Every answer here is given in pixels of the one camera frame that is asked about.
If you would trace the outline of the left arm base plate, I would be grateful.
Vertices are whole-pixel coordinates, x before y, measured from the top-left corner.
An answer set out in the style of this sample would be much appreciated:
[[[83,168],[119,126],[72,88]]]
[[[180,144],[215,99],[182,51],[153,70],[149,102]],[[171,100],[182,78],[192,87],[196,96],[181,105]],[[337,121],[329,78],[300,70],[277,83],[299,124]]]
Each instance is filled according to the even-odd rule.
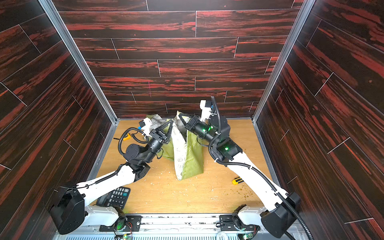
[[[140,215],[126,215],[125,219],[119,219],[110,227],[101,225],[100,232],[138,232],[141,227],[142,216]]]

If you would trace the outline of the green jacket with printed lining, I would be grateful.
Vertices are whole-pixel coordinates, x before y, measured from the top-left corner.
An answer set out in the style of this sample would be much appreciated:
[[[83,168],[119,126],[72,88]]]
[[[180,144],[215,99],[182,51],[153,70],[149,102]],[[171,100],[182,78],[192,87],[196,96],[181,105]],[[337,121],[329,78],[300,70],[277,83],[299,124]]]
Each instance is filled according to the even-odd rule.
[[[181,181],[204,172],[203,146],[198,143],[197,136],[185,128],[179,116],[173,121],[171,140],[163,145],[161,153],[174,162],[177,179]]]

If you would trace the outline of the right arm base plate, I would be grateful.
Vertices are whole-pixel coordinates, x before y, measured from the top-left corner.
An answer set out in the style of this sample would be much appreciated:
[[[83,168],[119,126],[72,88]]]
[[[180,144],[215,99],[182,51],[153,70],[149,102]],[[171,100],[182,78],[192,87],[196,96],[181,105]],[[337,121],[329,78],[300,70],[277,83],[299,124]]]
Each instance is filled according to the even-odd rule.
[[[258,232],[261,227],[257,225],[245,225],[238,217],[232,215],[220,215],[219,222],[216,227],[221,231],[256,231]]]

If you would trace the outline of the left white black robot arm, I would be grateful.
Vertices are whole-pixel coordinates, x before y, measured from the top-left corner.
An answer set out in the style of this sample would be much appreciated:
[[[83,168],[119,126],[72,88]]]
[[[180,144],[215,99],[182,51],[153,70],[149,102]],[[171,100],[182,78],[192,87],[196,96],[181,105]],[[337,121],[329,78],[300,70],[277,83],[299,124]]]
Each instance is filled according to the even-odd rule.
[[[131,144],[125,152],[119,153],[126,162],[109,174],[75,184],[73,187],[59,187],[48,207],[59,234],[66,235],[82,226],[112,226],[118,219],[124,219],[121,209],[110,204],[108,207],[92,206],[92,202],[124,185],[142,179],[150,170],[149,163],[171,140],[173,120],[152,129],[150,121],[138,129],[146,136],[146,145]]]

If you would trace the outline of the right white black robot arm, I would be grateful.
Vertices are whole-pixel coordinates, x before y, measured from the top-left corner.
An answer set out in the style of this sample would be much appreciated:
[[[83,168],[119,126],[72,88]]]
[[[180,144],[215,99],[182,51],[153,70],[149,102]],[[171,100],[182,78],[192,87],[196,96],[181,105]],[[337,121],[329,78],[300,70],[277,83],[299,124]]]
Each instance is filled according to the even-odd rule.
[[[252,163],[242,148],[230,138],[231,128],[225,117],[214,115],[205,123],[197,115],[180,113],[178,116],[189,132],[209,143],[208,149],[213,160],[236,173],[264,204],[265,210],[260,214],[246,205],[238,207],[233,213],[234,225],[244,228],[260,220],[272,236],[281,238],[285,235],[294,239],[288,229],[299,219],[299,195],[295,192],[289,194]]]

